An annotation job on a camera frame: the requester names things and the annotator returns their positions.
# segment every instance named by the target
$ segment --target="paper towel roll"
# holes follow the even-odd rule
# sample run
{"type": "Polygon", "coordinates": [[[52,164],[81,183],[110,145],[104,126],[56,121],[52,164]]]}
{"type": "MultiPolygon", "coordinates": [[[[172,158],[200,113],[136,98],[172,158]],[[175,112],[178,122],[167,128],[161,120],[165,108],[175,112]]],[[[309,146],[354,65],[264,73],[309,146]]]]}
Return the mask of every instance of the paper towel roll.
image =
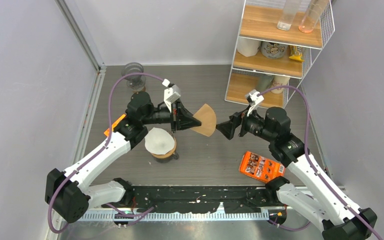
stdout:
{"type": "Polygon", "coordinates": [[[261,41],[240,37],[237,40],[237,51],[245,57],[251,57],[258,53],[261,41]]]}

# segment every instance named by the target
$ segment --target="brown paper coffee filter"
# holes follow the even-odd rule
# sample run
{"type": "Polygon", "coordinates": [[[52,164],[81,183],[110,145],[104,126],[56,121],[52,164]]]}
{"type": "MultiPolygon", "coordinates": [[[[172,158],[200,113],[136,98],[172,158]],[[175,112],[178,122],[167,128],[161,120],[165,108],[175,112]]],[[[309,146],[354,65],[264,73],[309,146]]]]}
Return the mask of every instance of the brown paper coffee filter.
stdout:
{"type": "Polygon", "coordinates": [[[216,113],[208,104],[204,104],[193,117],[201,121],[202,125],[192,127],[191,130],[207,137],[211,136],[216,130],[216,113]]]}

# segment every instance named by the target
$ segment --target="wooden shelf board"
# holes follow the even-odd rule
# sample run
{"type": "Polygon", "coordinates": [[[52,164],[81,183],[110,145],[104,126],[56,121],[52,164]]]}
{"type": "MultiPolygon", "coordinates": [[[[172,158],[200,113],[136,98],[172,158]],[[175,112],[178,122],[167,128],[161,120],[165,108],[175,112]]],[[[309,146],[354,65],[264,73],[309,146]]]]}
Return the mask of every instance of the wooden shelf board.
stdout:
{"type": "Polygon", "coordinates": [[[236,51],[233,66],[250,70],[258,70],[268,74],[287,75],[294,78],[303,77],[303,63],[289,59],[290,48],[287,47],[283,57],[270,59],[265,57],[260,50],[255,56],[244,56],[236,51]]]}
{"type": "MultiPolygon", "coordinates": [[[[245,99],[245,95],[251,92],[257,85],[259,77],[245,75],[240,73],[232,72],[230,76],[229,86],[227,88],[226,100],[248,104],[248,101],[245,99]]],[[[260,104],[262,107],[281,107],[284,106],[284,94],[279,93],[275,94],[268,92],[263,95],[264,100],[260,104]]]]}
{"type": "Polygon", "coordinates": [[[320,21],[311,33],[303,33],[298,26],[304,17],[304,12],[298,12],[290,30],[284,31],[277,28],[281,16],[282,9],[279,8],[246,5],[239,36],[309,48],[322,48],[320,21]]]}

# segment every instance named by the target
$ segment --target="orange object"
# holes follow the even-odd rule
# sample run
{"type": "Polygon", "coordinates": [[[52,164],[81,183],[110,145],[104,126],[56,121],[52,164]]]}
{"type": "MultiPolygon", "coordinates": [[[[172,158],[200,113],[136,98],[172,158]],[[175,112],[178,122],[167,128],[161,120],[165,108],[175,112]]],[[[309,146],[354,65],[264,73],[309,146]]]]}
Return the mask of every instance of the orange object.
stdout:
{"type": "MultiPolygon", "coordinates": [[[[117,126],[117,124],[119,124],[119,122],[121,122],[121,120],[123,120],[125,117],[126,117],[126,114],[123,114],[123,115],[121,115],[121,117],[119,117],[117,120],[115,120],[115,122],[111,125],[113,131],[114,131],[114,128],[117,126]]],[[[103,132],[103,134],[105,134],[105,136],[108,137],[110,135],[110,129],[107,128],[103,132]]]]}
{"type": "Polygon", "coordinates": [[[247,151],[243,155],[239,172],[264,183],[285,175],[285,166],[277,161],[247,151]]]}

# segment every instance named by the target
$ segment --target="orange package on floor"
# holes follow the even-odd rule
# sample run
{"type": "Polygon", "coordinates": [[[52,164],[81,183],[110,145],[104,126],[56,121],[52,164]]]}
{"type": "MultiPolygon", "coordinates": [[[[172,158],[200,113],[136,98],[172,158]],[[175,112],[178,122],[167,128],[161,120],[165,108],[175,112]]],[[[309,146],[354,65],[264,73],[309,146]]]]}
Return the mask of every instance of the orange package on floor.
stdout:
{"type": "Polygon", "coordinates": [[[243,155],[239,172],[264,183],[285,175],[285,166],[277,161],[265,158],[250,151],[243,155]]]}

